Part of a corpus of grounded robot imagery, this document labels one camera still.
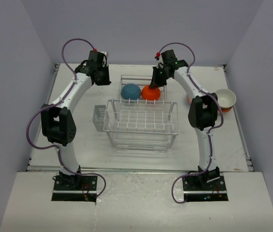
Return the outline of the small orange plastic bowl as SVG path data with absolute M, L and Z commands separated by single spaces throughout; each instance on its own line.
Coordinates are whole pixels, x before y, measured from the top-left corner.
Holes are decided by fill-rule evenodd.
M 161 96 L 159 88 L 151 89 L 149 85 L 145 86 L 141 91 L 141 96 L 144 100 L 157 101 Z

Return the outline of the blue plastic bowl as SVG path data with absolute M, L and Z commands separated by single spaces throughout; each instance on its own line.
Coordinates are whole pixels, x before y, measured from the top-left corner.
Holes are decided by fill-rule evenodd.
M 123 99 L 137 100 L 141 96 L 141 89 L 138 85 L 129 83 L 122 87 L 121 96 Z

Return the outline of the pink floral ceramic bowl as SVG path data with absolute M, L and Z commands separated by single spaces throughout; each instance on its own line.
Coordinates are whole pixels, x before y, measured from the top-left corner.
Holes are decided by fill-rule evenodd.
M 188 103 L 191 104 L 192 100 L 190 99 L 188 94 L 186 95 L 186 98 L 187 98 Z

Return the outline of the large orange ceramic bowl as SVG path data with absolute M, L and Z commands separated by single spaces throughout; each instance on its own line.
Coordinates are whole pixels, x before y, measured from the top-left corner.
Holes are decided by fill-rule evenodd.
M 231 111 L 232 107 L 229 107 L 229 108 L 224 108 L 222 107 L 221 110 L 222 110 L 222 113 L 227 113 L 229 111 Z

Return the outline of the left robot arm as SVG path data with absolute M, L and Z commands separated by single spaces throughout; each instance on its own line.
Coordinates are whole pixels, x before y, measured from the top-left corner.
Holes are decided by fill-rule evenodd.
M 82 173 L 76 160 L 73 140 L 76 124 L 73 111 L 79 100 L 92 85 L 107 86 L 109 79 L 108 52 L 90 51 L 87 60 L 73 72 L 73 79 L 53 105 L 44 104 L 41 112 L 42 134 L 55 148 L 60 162 L 60 174 L 66 177 L 65 184 L 72 190 L 82 185 Z

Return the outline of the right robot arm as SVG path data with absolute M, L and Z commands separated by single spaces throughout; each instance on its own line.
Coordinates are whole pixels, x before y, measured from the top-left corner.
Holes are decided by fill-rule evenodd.
M 203 190 L 210 189 L 219 178 L 219 168 L 213 148 L 213 129 L 218 117 L 218 102 L 215 93 L 209 93 L 192 76 L 185 60 L 178 60 L 173 50 L 157 52 L 158 64 L 153 67 L 150 88 L 163 87 L 167 79 L 176 80 L 190 96 L 188 121 L 195 129 L 199 148 L 198 172 L 187 176 L 187 182 Z

